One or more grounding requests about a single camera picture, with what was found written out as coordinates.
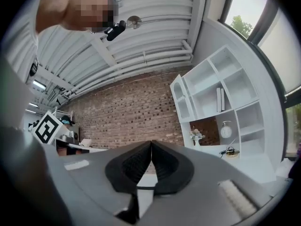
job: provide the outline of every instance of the fluorescent light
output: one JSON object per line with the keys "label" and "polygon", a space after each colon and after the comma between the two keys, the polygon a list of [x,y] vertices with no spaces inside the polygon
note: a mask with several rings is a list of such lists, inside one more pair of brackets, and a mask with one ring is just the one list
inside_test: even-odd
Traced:
{"label": "fluorescent light", "polygon": [[34,111],[30,111],[30,110],[27,110],[27,109],[26,109],[26,111],[31,112],[31,113],[34,113],[34,114],[36,113],[36,112],[34,112]]}
{"label": "fluorescent light", "polygon": [[284,95],[285,97],[291,95],[292,93],[295,93],[297,90],[300,90],[301,89],[301,86],[299,86],[298,88],[292,90],[291,92],[287,93],[286,95]]}
{"label": "fluorescent light", "polygon": [[42,83],[40,83],[40,82],[38,82],[36,80],[33,81],[33,84],[36,85],[36,86],[38,86],[38,87],[40,87],[41,89],[44,89],[44,90],[46,89],[45,85],[43,85]]}
{"label": "fluorescent light", "polygon": [[29,103],[29,105],[32,105],[32,106],[34,106],[34,107],[38,107],[38,105],[33,104],[33,103]]}

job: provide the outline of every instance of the tree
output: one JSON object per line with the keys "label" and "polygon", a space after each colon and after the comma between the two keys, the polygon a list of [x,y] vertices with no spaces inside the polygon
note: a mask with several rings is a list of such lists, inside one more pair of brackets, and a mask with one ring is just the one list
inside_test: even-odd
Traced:
{"label": "tree", "polygon": [[231,27],[241,33],[246,39],[250,36],[250,32],[253,29],[252,25],[245,23],[240,15],[232,18]]}

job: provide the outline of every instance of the flower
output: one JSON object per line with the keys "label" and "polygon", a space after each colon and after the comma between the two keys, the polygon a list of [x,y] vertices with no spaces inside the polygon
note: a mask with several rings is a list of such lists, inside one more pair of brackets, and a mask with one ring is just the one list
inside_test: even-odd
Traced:
{"label": "flower", "polygon": [[200,140],[202,138],[204,138],[205,136],[203,136],[198,129],[194,129],[193,131],[191,131],[190,133],[190,138],[192,140]]}

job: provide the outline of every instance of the ceiling light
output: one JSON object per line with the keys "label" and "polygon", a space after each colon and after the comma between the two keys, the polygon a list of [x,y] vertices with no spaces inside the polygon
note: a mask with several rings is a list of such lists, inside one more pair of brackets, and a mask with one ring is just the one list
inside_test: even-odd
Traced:
{"label": "ceiling light", "polygon": [[40,87],[43,90],[46,89],[46,85],[43,85],[42,83],[40,83],[40,82],[38,82],[36,80],[33,81],[33,84],[36,85],[36,86],[38,86],[38,87]]}
{"label": "ceiling light", "polygon": [[31,113],[34,113],[34,114],[36,113],[36,112],[34,112],[34,111],[30,111],[30,110],[26,110],[26,111],[28,111],[28,112],[31,112]]}
{"label": "ceiling light", "polygon": [[34,107],[38,107],[38,105],[33,104],[33,103],[29,103],[29,105],[34,106]]}

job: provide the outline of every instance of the white bookshelf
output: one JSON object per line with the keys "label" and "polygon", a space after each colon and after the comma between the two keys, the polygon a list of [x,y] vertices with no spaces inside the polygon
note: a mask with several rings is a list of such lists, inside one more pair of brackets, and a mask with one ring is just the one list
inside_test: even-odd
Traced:
{"label": "white bookshelf", "polygon": [[[217,88],[224,89],[225,110],[222,112],[217,112]],[[248,166],[250,161],[257,157],[268,158],[265,155],[265,129],[260,100],[247,72],[228,46],[220,48],[183,77],[178,75],[171,84],[171,91],[185,147],[220,156],[220,149],[225,150],[235,139],[232,146],[240,151],[239,156],[224,160],[239,161],[237,167],[243,165],[241,167],[249,175],[252,174],[252,166]],[[219,133],[222,122],[231,121],[232,136],[222,138],[220,135],[221,145],[197,149],[189,135],[190,122],[212,116],[216,119]],[[272,168],[270,161],[264,163]]]}
{"label": "white bookshelf", "polygon": [[183,76],[188,91],[195,95],[219,83],[220,80],[207,60],[194,67]]}
{"label": "white bookshelf", "polygon": [[218,71],[221,79],[225,79],[242,69],[242,66],[235,56],[230,52],[228,47],[223,47],[222,49],[218,50],[209,57],[209,60]]}
{"label": "white bookshelf", "polygon": [[257,94],[244,69],[237,70],[224,79],[233,107],[239,108],[257,100]]}
{"label": "white bookshelf", "polygon": [[[223,88],[220,82],[191,96],[195,107],[197,120],[215,116],[221,113],[221,112],[217,112],[217,95],[216,95],[217,88]],[[231,105],[225,93],[225,111],[229,111],[229,110],[231,110]]]}
{"label": "white bookshelf", "polygon": [[170,85],[180,123],[194,121],[194,109],[180,75]]}
{"label": "white bookshelf", "polygon": [[240,135],[245,136],[264,130],[263,118],[259,101],[236,110]]}

